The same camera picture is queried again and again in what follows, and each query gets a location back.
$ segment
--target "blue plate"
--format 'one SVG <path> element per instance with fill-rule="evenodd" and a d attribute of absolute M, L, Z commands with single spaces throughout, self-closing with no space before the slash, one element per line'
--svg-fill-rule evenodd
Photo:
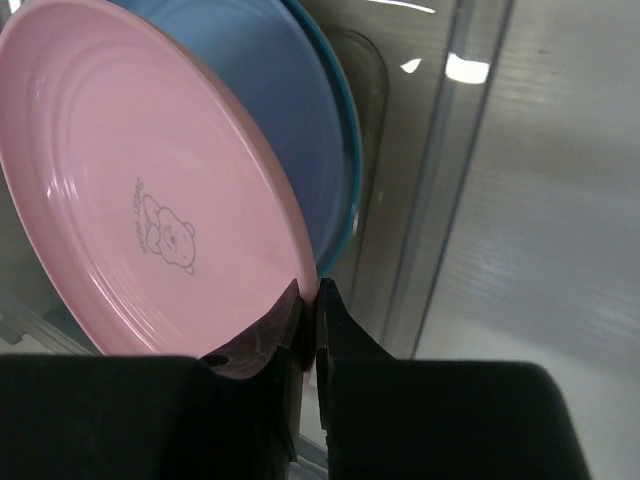
<path fill-rule="evenodd" d="M 325 271 L 351 226 L 356 169 L 332 81 L 296 18 L 280 0 L 113 3 L 182 43 L 243 103 L 287 173 Z"/>
<path fill-rule="evenodd" d="M 362 191 L 362 141 L 360 136 L 360 122 L 356 104 L 349 88 L 347 76 L 342 70 L 337 55 L 331 48 L 329 40 L 318 24 L 311 18 L 298 0 L 282 0 L 291 14 L 303 28 L 309 40 L 316 49 L 325 71 L 331 82 L 333 94 L 338 105 L 342 123 L 342 133 L 345 142 L 345 182 L 343 184 L 342 208 L 340 218 L 343 219 L 342 232 L 336 236 L 327 250 L 326 255 L 316 259 L 320 276 L 323 276 L 333 266 L 352 235 L 353 222 L 358 213 L 360 194 Z"/>

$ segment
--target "plate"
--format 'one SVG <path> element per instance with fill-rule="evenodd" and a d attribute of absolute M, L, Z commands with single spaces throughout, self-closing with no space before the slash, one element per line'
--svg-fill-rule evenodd
<path fill-rule="evenodd" d="M 349 87 L 347 75 L 327 37 L 298 0 L 281 0 L 306 33 L 320 58 L 338 106 L 342 124 L 346 157 L 343 164 L 345 182 L 342 185 L 339 218 L 341 230 L 336 230 L 325 255 L 318 258 L 318 272 L 324 276 L 340 257 L 349 239 L 357 229 L 358 208 L 362 193 L 363 153 L 360 122 L 356 103 Z"/>
<path fill-rule="evenodd" d="M 298 21 L 280 0 L 113 1 L 183 44 L 242 102 L 287 173 L 324 272 L 351 229 L 358 167 L 340 99 Z"/>
<path fill-rule="evenodd" d="M 224 83 L 102 0 L 0 35 L 0 155 L 25 230 L 108 354 L 202 356 L 317 274 L 293 190 Z"/>

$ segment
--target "pink plate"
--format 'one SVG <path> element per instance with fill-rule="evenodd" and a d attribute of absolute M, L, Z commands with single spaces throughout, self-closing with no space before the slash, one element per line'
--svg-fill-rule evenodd
<path fill-rule="evenodd" d="M 202 356 L 315 263 L 291 186 L 222 82 L 103 0 L 0 35 L 0 154 L 49 277 L 104 353 Z"/>

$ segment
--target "bear illustration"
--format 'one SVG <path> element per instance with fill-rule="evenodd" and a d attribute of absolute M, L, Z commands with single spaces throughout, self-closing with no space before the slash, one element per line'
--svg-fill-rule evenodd
<path fill-rule="evenodd" d="M 169 208 L 158 205 L 151 195 L 144 196 L 143 205 L 149 250 L 162 255 L 169 265 L 178 265 L 193 275 L 196 257 L 196 231 L 193 225 L 179 220 Z"/>

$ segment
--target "ceramic plate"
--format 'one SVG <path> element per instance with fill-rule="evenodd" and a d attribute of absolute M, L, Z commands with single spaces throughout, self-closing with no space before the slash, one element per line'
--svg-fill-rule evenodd
<path fill-rule="evenodd" d="M 317 276 L 293 191 L 225 85 L 102 0 L 0 35 L 0 154 L 51 280 L 105 353 L 204 355 Z"/>

